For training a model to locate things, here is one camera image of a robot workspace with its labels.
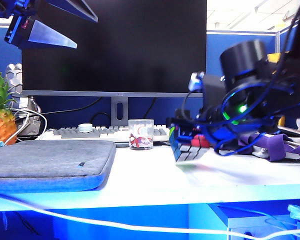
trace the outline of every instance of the keyboard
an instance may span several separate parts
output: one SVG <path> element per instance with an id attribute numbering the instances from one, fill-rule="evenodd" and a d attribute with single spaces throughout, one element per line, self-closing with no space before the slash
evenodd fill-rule
<path id="1" fill-rule="evenodd" d="M 170 129 L 166 125 L 155 125 L 153 128 L 154 142 L 168 142 Z M 79 132 L 77 127 L 62 127 L 49 129 L 40 135 L 37 140 L 107 140 L 120 147 L 129 142 L 129 128 L 127 126 L 94 126 L 91 132 Z"/>

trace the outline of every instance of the glass cup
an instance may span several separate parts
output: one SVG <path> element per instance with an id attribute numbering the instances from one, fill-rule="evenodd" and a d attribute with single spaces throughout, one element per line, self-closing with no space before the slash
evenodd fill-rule
<path id="1" fill-rule="evenodd" d="M 130 119 L 129 147 L 134 150 L 146 150 L 154 147 L 154 120 L 153 119 Z"/>

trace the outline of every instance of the red object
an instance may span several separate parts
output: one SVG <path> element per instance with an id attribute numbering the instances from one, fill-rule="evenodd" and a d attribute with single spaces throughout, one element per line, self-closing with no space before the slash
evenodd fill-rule
<path id="1" fill-rule="evenodd" d="M 197 134 L 191 140 L 191 145 L 194 147 L 201 147 L 201 148 L 210 148 L 211 144 L 206 140 L 204 135 Z"/>

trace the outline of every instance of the white desk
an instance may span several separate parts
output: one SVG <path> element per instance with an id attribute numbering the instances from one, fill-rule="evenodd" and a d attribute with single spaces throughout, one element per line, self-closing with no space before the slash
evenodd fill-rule
<path id="1" fill-rule="evenodd" d="M 168 146 L 117 148 L 102 190 L 11 195 L 46 209 L 300 199 L 300 165 L 221 157 L 212 149 L 200 160 L 176 165 Z M 0 211 L 23 209 L 0 199 Z"/>

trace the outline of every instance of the padded case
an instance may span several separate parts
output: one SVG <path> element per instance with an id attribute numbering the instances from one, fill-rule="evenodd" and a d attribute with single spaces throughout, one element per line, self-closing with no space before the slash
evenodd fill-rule
<path id="1" fill-rule="evenodd" d="M 115 154 L 116 144 L 103 140 L 30 140 L 0 147 L 0 193 L 98 190 Z"/>

